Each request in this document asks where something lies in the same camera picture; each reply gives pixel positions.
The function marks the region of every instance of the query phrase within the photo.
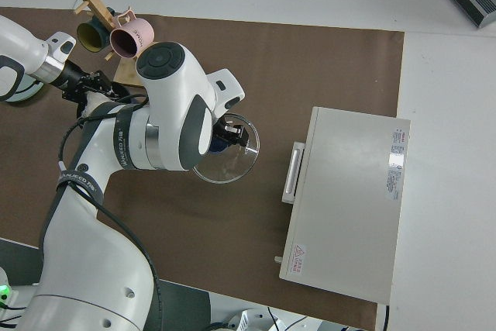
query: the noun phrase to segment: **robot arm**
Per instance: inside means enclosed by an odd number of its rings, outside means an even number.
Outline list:
[[[75,40],[63,33],[43,42],[0,16],[0,101],[16,91],[22,74],[62,89],[86,79],[90,74],[67,60],[68,43],[72,50]],[[80,148],[62,170],[41,242],[42,277],[19,330],[143,329],[153,294],[149,262],[130,240],[96,219],[94,202],[103,203],[118,170],[193,168],[208,152],[212,130],[219,127],[214,125],[244,92],[227,70],[205,74],[178,43],[149,47],[136,72],[149,105],[123,105],[86,92],[87,108],[95,109],[88,110]]]
[[[0,16],[0,101],[16,93],[24,74],[43,83],[61,76],[76,40],[58,32],[48,40],[37,39],[17,23]]]

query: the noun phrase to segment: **brown paper sheet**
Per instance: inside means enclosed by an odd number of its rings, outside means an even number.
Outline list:
[[[0,14],[43,39],[59,30],[75,35],[87,18],[48,9]],[[281,193],[292,143],[305,141],[312,106],[395,116],[403,33],[144,17],[155,40],[184,44],[205,72],[234,73],[246,98],[232,111],[257,127],[260,156],[247,176],[224,185],[192,172],[120,171],[105,194],[108,208],[145,243],[163,279],[373,329],[374,303],[281,280],[274,256],[282,256],[291,216]],[[107,52],[77,47],[71,60],[113,77],[119,59],[105,62]],[[0,236],[38,244],[54,196],[58,145],[74,116],[75,104],[51,87],[30,101],[0,104]]]

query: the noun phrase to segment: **appliance door handle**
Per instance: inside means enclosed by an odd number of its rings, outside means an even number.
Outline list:
[[[288,175],[284,184],[284,192],[282,201],[284,203],[293,204],[295,202],[296,185],[298,184],[298,176],[300,174],[301,159],[305,150],[305,143],[293,143],[291,151],[291,160],[289,161]]]

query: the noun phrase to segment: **pink mug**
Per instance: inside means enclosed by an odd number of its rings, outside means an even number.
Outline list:
[[[121,24],[119,19],[125,16],[129,21]],[[133,58],[153,42],[153,27],[145,19],[138,19],[131,8],[113,17],[113,21],[116,28],[110,33],[110,44],[120,57]]]

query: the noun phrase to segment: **dark green mug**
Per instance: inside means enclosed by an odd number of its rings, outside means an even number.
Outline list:
[[[115,14],[112,8],[107,9],[112,16]],[[89,21],[77,27],[77,38],[81,45],[90,52],[100,52],[110,44],[110,31],[96,16],[93,16]]]

